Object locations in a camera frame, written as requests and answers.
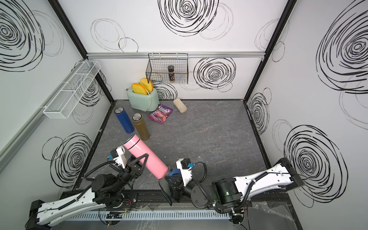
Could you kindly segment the blue and grey cloth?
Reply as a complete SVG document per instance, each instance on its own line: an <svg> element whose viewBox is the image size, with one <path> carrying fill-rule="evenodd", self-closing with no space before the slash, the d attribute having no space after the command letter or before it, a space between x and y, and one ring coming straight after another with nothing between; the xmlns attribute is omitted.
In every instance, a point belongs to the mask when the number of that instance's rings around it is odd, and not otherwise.
<svg viewBox="0 0 368 230"><path fill-rule="evenodd" d="M179 169L173 169L173 170L168 171L166 175L159 180L159 186L162 191L162 194L170 206L173 205L174 199L171 197L171 192L169 188L169 179L173 177L178 177L179 179L182 179Z"/></svg>

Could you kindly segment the pink thermos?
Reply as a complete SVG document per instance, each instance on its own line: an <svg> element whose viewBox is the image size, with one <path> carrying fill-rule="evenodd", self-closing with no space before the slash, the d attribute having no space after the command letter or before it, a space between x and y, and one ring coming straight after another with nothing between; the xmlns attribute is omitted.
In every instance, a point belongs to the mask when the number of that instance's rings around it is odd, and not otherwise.
<svg viewBox="0 0 368 230"><path fill-rule="evenodd" d="M144 156L140 159L140 162L146 162L145 167L157 179L162 179L168 172L168 166L164 164L164 162L144 143L144 141L138 135L132 135L123 144L123 146L136 158Z"/></svg>

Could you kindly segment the gold thermos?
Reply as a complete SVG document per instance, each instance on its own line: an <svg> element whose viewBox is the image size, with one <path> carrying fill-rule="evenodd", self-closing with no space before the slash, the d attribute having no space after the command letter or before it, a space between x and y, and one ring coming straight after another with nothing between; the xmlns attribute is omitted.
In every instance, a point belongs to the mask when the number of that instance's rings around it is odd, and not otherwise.
<svg viewBox="0 0 368 230"><path fill-rule="evenodd" d="M150 138L150 133L143 119L143 115L141 113L135 113L132 116L132 122L138 131L140 138L142 140L148 140Z"/></svg>

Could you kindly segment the blue thermos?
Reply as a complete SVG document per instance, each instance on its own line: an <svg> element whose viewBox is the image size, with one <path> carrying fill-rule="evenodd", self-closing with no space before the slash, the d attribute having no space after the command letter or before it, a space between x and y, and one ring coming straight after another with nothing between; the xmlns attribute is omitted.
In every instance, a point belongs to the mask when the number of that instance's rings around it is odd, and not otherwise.
<svg viewBox="0 0 368 230"><path fill-rule="evenodd" d="M133 133L135 128L128 114L126 113L126 110L123 107L117 107L114 110L114 113L117 119L119 120L120 124L122 125L123 129L125 130L125 132L128 134Z"/></svg>

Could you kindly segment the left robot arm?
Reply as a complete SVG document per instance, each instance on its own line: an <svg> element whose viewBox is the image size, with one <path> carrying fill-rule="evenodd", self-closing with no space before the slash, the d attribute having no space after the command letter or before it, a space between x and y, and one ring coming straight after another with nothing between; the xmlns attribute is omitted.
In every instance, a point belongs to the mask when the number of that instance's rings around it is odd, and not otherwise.
<svg viewBox="0 0 368 230"><path fill-rule="evenodd" d="M131 157L118 175L99 174L90 178L91 183L76 195L52 202L32 202L25 229L50 230L71 217L91 210L120 207L125 200L124 188L142 175L148 159L147 153L138 158Z"/></svg>

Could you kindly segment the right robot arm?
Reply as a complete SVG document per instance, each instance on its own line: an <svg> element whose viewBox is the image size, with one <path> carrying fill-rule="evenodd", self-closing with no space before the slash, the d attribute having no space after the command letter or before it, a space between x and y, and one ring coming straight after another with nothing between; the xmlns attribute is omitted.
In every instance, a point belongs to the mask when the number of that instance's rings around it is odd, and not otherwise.
<svg viewBox="0 0 368 230"><path fill-rule="evenodd" d="M238 213L248 201L261 193L283 189L286 191L305 185L287 158L281 158L272 168L247 176L224 178L203 185L206 175L198 179L192 172L196 163L189 158L179 159L176 168L160 179L159 185L169 204L189 198L198 209L213 209L217 213Z"/></svg>

